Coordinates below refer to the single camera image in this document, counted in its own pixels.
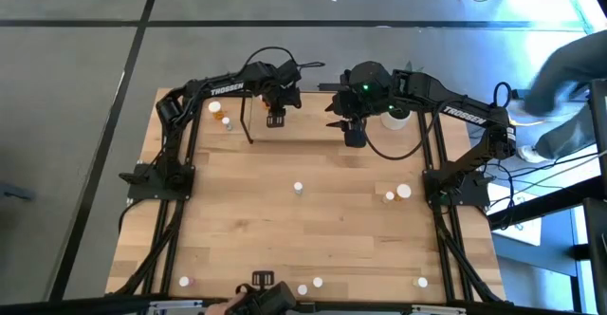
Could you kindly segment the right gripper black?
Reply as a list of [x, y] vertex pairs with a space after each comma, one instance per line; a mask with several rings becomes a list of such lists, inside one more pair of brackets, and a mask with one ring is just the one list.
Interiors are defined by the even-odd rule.
[[342, 120], [327, 123], [326, 127], [339, 128], [344, 134], [344, 143], [347, 147], [366, 145], [361, 122], [363, 106], [356, 93], [350, 90], [337, 92], [324, 111], [342, 117]]

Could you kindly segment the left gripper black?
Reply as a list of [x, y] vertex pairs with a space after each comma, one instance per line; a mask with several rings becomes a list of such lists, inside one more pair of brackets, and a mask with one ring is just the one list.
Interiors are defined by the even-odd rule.
[[[282, 114], [287, 106], [293, 106], [297, 109], [302, 107], [301, 90], [296, 81], [281, 83], [274, 80], [265, 80], [260, 83], [260, 92], [270, 115]], [[277, 118], [277, 126], [285, 126], [285, 117]], [[267, 127], [276, 127], [275, 117], [267, 116]]]

